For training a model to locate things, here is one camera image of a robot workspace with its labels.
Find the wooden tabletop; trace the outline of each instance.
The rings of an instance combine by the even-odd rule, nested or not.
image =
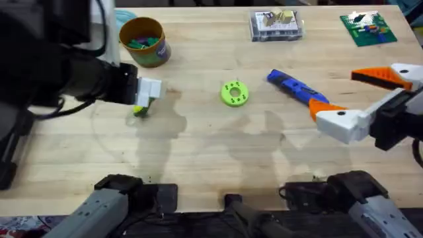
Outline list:
[[[296,7],[305,37],[266,43],[250,41],[251,9],[259,8],[128,9],[164,27],[170,60],[140,68],[139,76],[167,82],[166,96],[146,120],[131,116],[131,106],[97,102],[35,125],[13,187],[0,192],[0,216],[69,214],[110,173],[176,183],[181,212],[219,210],[229,192],[255,208],[285,208],[277,195],[285,182],[357,169],[372,174],[398,206],[423,207],[423,170],[409,139],[388,152],[375,148],[372,138],[344,145],[317,131],[306,106],[265,81],[279,69],[334,104],[368,107],[387,91],[349,80],[351,70],[423,63],[399,8]],[[374,10],[398,42],[359,48],[339,16]],[[136,65],[123,48],[121,57]],[[250,91],[240,108],[219,98],[222,84],[234,79]]]

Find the cup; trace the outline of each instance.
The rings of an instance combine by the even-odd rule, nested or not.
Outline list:
[[[131,40],[143,37],[158,38],[154,45],[135,49],[128,46]],[[142,67],[157,67],[170,58],[171,47],[166,43],[165,33],[160,23],[149,17],[138,17],[125,23],[119,32],[120,42],[133,59]]]

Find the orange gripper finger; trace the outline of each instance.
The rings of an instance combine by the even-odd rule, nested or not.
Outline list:
[[[351,79],[390,90],[396,88],[410,90],[412,87],[411,82],[401,79],[390,67],[374,67],[353,70],[351,73]]]
[[[325,103],[316,99],[310,99],[309,101],[309,110],[310,116],[314,121],[316,121],[316,114],[323,110],[346,110],[347,108],[336,106],[333,104]]]

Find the green circuit board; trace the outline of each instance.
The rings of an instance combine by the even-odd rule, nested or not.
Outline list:
[[[397,41],[388,24],[377,11],[352,13],[340,16],[340,18],[357,46],[370,46]],[[370,32],[365,30],[366,26],[377,27],[378,30]]]

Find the plastic package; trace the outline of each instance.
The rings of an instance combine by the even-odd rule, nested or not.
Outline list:
[[[298,40],[305,34],[304,22],[298,11],[293,9],[284,9],[293,11],[294,17],[289,24],[282,24],[276,21],[272,26],[265,26],[262,22],[263,14],[270,11],[251,11],[250,18],[250,33],[253,42],[266,41],[287,41]]]

